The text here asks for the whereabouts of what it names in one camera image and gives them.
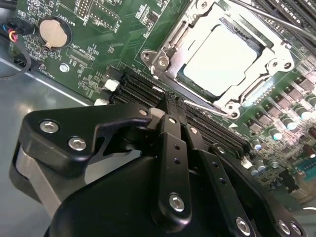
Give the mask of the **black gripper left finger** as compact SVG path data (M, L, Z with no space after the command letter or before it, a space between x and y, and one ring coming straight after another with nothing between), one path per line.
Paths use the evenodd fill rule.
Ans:
M11 165L15 187L39 201L51 219L71 194L138 158L156 162L151 216L159 227L192 219L187 143L173 98L34 111L22 120Z

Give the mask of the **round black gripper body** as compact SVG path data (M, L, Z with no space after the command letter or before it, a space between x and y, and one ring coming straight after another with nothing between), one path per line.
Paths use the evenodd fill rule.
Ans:
M156 162L138 158L66 198L51 225L53 237L165 237L151 216L157 187ZM209 187L189 174L192 219L179 237L228 237Z

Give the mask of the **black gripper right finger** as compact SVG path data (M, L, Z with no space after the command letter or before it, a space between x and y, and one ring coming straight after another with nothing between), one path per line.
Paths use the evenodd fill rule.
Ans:
M189 151L210 185L225 237L304 237L306 231L220 144L207 147L200 132L186 120L181 98L175 100Z

